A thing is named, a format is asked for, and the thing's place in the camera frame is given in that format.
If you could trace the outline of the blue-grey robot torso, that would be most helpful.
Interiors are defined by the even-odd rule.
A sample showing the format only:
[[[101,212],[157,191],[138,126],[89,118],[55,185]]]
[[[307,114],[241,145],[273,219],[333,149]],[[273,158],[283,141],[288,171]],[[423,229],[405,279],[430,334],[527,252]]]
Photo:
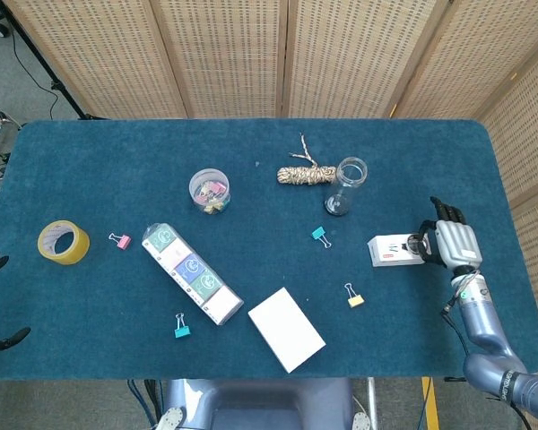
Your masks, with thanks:
[[[346,377],[177,379],[154,430],[377,430]]]

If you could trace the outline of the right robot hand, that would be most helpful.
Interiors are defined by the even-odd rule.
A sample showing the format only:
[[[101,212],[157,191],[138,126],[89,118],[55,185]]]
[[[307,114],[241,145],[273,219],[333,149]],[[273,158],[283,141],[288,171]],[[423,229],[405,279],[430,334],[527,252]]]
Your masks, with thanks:
[[[482,254],[473,229],[466,223],[464,214],[455,206],[443,203],[431,196],[437,220],[425,219],[417,233],[418,254],[424,262],[447,268],[453,273],[468,273],[479,270]],[[434,231],[437,250],[428,252],[424,237]]]

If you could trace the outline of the wicker folding screen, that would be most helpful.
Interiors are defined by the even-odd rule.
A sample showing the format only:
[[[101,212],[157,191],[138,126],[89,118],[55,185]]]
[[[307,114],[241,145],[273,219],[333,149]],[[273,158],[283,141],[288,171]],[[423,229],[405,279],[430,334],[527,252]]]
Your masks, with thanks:
[[[87,112],[472,117],[538,281],[538,0],[4,0]]]

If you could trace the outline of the blue carpet table mat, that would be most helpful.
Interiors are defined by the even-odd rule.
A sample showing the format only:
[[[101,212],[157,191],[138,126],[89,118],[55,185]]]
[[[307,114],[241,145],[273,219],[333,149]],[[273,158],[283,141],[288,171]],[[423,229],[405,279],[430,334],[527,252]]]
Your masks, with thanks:
[[[324,205],[335,170],[363,159],[349,211]],[[193,202],[192,176],[230,181],[225,211]],[[0,190],[0,380],[271,378],[285,370],[248,312],[286,288],[326,345],[298,377],[459,375],[464,352],[440,317],[451,276],[432,264],[375,268],[367,242],[410,233],[456,206],[512,348],[538,371],[538,309],[486,129],[473,120],[36,121],[13,147]],[[90,238],[62,265],[40,232],[69,220]],[[216,325],[143,248],[170,224],[243,300]],[[322,226],[328,249],[311,233]],[[121,250],[108,235],[128,235]],[[363,305],[350,308],[350,282]],[[176,339],[176,314],[191,334]]]

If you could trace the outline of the clear glass jar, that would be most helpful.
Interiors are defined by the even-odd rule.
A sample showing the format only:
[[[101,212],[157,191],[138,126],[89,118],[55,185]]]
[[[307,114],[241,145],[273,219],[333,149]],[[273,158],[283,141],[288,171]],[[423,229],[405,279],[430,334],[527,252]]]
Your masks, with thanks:
[[[334,180],[324,201],[326,211],[334,216],[345,215],[357,189],[366,182],[368,172],[368,166],[363,159],[343,159],[335,170]]]

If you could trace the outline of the pink binder clip in jar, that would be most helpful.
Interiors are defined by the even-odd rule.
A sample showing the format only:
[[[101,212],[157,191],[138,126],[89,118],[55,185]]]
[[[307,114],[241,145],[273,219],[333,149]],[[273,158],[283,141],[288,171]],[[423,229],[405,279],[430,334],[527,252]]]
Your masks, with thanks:
[[[199,186],[195,198],[202,202],[210,202],[221,199],[227,188],[224,183],[219,181],[204,181]]]

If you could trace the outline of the white printed product box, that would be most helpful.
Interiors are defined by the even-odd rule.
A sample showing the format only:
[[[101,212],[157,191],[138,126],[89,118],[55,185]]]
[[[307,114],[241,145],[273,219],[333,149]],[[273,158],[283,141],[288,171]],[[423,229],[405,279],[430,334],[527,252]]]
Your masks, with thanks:
[[[374,236],[368,242],[373,267],[424,264],[419,250],[417,233]]]

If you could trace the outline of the long clear packaged box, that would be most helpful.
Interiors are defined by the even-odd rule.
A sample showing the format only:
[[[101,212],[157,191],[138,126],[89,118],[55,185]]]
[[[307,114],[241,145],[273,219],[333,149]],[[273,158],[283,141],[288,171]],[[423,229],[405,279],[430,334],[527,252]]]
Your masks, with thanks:
[[[150,225],[142,246],[216,325],[242,307],[243,300],[170,224]]]

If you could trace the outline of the clear round plastic jar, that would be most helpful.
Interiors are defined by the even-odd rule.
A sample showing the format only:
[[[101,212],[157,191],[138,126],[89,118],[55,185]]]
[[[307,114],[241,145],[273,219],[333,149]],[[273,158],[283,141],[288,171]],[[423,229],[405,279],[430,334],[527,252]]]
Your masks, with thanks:
[[[219,182],[222,182],[222,183],[225,184],[227,190],[226,190],[225,194],[222,196],[221,199],[210,201],[210,202],[202,202],[202,201],[195,198],[195,195],[197,194],[199,186],[201,185],[201,183],[204,182],[204,181],[208,181],[208,180],[219,181]],[[201,211],[205,212],[204,208],[206,206],[213,205],[213,204],[216,204],[216,203],[222,203],[223,201],[225,201],[227,199],[230,199],[230,181],[225,176],[225,174],[223,172],[221,172],[220,170],[214,169],[214,168],[205,168],[205,169],[202,169],[202,170],[196,172],[192,176],[192,178],[189,181],[188,191],[189,191],[189,194],[190,194],[194,204]]]

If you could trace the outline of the plain white box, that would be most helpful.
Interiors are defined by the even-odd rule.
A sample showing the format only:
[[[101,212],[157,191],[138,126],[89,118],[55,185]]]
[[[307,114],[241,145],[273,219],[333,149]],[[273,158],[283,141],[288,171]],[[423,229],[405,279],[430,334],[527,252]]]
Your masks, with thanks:
[[[326,345],[286,288],[280,288],[247,314],[288,374]]]

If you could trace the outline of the yellow packing tape roll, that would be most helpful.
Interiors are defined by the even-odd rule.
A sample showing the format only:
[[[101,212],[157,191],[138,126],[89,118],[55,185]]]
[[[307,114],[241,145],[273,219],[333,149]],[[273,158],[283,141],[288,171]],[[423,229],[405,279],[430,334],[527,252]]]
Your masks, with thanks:
[[[73,240],[63,251],[56,251],[56,243],[65,234],[71,233]],[[56,220],[40,232],[37,247],[39,253],[46,259],[62,265],[78,263],[88,252],[90,238],[88,234],[72,221]]]

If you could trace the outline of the black stand leg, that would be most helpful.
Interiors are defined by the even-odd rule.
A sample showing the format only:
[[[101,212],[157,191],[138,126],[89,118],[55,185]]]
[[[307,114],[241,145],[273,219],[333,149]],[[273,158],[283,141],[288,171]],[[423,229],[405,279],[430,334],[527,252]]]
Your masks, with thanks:
[[[52,69],[52,67],[48,64],[46,58],[41,54],[39,49],[35,46],[33,41],[30,39],[30,37],[26,34],[25,30],[21,26],[19,22],[16,21],[15,18],[10,17],[8,18],[8,21],[12,25],[12,27],[18,32],[28,49],[31,51],[31,53],[35,56],[35,58],[39,61],[41,67],[45,70],[45,72],[48,74],[51,83],[52,88],[54,90],[57,90],[60,94],[64,96],[66,101],[70,104],[72,109],[75,111],[75,113],[78,115],[78,117],[82,120],[105,120],[105,117],[99,117],[94,116],[90,113],[86,113],[77,103],[75,98],[72,96],[72,94],[69,92],[69,90],[66,88],[64,83],[59,79],[55,71]]]

